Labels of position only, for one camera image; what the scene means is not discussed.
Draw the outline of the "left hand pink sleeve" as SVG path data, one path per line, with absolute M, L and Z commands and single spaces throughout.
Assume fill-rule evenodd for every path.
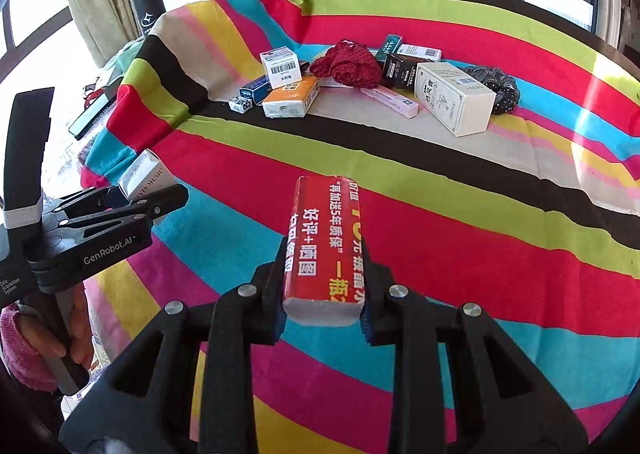
M 82 283 L 74 287 L 73 304 L 69 349 L 38 318 L 22 312 L 16 304 L 2 310 L 3 357 L 9 372 L 25 387 L 43 392 L 53 392 L 58 388 L 54 375 L 43 361 L 45 356 L 62 359 L 70 352 L 75 363 L 86 370 L 91 366 L 94 350 L 88 302 Z

